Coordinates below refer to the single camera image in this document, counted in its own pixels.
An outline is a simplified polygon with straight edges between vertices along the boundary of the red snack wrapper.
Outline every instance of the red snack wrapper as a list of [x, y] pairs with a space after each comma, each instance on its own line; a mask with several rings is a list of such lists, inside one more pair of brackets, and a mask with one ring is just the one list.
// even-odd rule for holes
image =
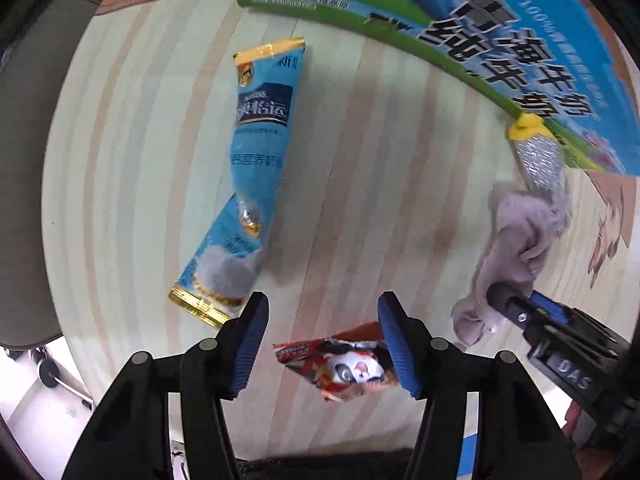
[[378, 323], [273, 348], [278, 361], [314, 384], [325, 400], [344, 402], [398, 384]]

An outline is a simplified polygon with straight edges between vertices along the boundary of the black mat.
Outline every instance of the black mat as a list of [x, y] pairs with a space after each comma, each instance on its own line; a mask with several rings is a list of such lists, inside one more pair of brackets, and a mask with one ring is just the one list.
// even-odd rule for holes
[[244, 480], [399, 480], [411, 449], [238, 461]]

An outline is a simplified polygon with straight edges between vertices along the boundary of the gold packet end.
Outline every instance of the gold packet end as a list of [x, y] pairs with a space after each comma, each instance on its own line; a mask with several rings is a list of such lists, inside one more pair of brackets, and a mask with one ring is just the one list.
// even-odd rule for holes
[[241, 50], [234, 54], [234, 61], [236, 62], [236, 66], [242, 65], [256, 59], [264, 59], [288, 52], [289, 50], [296, 50], [303, 46], [305, 46], [305, 38], [289, 38], [288, 40], [274, 41], [273, 43], [265, 43], [264, 45]]
[[231, 319], [230, 316], [216, 309], [209, 301], [201, 300], [181, 286], [174, 285], [171, 287], [169, 299], [214, 328], [222, 327]]
[[210, 301], [202, 299], [201, 301], [205, 301], [207, 304], [210, 304], [212, 308], [215, 308], [213, 303], [219, 303], [224, 306], [242, 306], [244, 304], [244, 298], [228, 298], [226, 296], [222, 296], [221, 294], [216, 294], [215, 292], [209, 292], [204, 285], [200, 283], [196, 276], [193, 277], [193, 288], [195, 288], [200, 294], [206, 296]]

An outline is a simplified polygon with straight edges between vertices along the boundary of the yellow packet cap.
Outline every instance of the yellow packet cap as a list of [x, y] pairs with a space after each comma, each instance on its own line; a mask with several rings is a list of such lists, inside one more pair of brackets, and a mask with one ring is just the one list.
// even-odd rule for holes
[[509, 127], [508, 131], [509, 140], [516, 140], [517, 142], [524, 142], [536, 135], [556, 140], [554, 134], [544, 125], [542, 117], [536, 114], [521, 114], [518, 120]]

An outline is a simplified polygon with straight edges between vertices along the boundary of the snack wrapper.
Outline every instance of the snack wrapper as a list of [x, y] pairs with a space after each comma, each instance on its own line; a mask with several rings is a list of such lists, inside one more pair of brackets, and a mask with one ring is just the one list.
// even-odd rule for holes
[[230, 162], [234, 194], [169, 298], [212, 326], [239, 316], [264, 253], [284, 168], [304, 38], [238, 52]]
[[325, 400], [344, 402], [398, 384], [378, 323], [273, 348], [278, 361], [314, 384]]

